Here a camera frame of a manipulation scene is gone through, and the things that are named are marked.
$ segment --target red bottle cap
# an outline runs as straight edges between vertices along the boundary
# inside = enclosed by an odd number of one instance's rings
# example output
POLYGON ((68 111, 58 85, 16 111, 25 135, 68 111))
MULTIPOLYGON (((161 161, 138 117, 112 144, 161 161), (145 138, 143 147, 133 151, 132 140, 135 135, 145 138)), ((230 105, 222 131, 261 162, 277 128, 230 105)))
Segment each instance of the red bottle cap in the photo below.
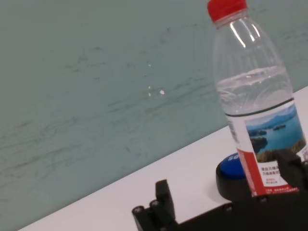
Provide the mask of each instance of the red bottle cap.
POLYGON ((237 11, 247 9, 247 3, 246 0, 210 0, 207 9, 213 22, 216 22, 237 11))

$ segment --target screw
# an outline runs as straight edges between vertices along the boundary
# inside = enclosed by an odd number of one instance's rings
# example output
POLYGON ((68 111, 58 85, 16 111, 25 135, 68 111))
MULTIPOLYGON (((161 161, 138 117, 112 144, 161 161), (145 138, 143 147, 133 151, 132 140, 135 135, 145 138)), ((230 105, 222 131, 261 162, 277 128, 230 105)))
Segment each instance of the screw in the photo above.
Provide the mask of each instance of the screw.
POLYGON ((268 198, 267 198, 267 196, 261 196, 261 197, 258 198, 258 201, 260 201, 261 203, 265 203, 265 202, 268 201, 268 198))
POLYGON ((233 210, 233 206, 232 205, 226 205, 225 206, 225 211, 226 212, 231 212, 233 210))
POLYGON ((144 210, 144 207, 143 206, 138 206, 138 207, 135 207, 133 209, 133 213, 136 214, 136 213, 140 213, 144 210))
POLYGON ((150 207, 155 207, 155 206, 158 206, 159 205, 159 201, 157 200, 154 200, 150 203, 150 207))

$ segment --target bottle neck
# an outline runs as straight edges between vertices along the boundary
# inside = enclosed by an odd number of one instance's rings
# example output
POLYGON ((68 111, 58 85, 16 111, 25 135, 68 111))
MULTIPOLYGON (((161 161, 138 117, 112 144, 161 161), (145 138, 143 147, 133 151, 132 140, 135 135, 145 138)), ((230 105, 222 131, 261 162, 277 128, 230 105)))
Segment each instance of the bottle neck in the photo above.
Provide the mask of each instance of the bottle neck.
POLYGON ((216 28, 219 29, 222 26, 229 24, 231 22, 234 22, 240 18, 245 18, 248 17, 248 13, 247 13, 247 9, 244 10, 240 10, 238 12, 235 12, 233 14, 230 14, 226 17, 223 17, 221 19, 219 19, 218 21, 215 22, 216 28))

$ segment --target black plastic part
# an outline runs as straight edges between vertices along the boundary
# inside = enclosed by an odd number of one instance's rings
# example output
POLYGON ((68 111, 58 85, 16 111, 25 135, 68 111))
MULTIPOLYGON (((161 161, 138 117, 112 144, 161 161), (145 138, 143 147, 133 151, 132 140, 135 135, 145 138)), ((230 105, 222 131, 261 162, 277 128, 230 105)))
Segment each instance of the black plastic part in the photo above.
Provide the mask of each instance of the black plastic part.
POLYGON ((243 201, 251 198, 251 191, 247 179, 231 179, 220 170, 220 164, 216 168, 216 184, 222 197, 230 201, 243 201))
POLYGON ((156 183, 156 199, 165 208, 166 211, 175 219, 174 205, 167 180, 161 180, 156 183))
POLYGON ((294 155, 291 151, 283 150, 278 152, 276 159, 280 175, 289 185, 300 190, 308 189, 306 185, 307 174, 298 155, 294 155))
POLYGON ((298 192, 271 194, 233 202, 203 213, 184 223, 175 221, 167 181, 156 185, 157 199, 147 209, 133 209, 139 231, 290 231, 306 230, 308 214, 308 166, 296 155, 278 154, 282 176, 300 187, 298 192))

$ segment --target lake image on label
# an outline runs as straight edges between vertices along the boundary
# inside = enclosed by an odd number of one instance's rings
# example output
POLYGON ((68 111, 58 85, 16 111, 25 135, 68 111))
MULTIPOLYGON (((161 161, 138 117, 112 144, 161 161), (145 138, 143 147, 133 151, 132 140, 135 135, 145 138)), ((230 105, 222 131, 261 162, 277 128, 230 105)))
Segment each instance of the lake image on label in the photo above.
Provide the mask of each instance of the lake image on label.
POLYGON ((294 104, 273 114, 247 120, 245 124, 260 163, 275 161, 278 151, 296 154, 306 146, 294 104))

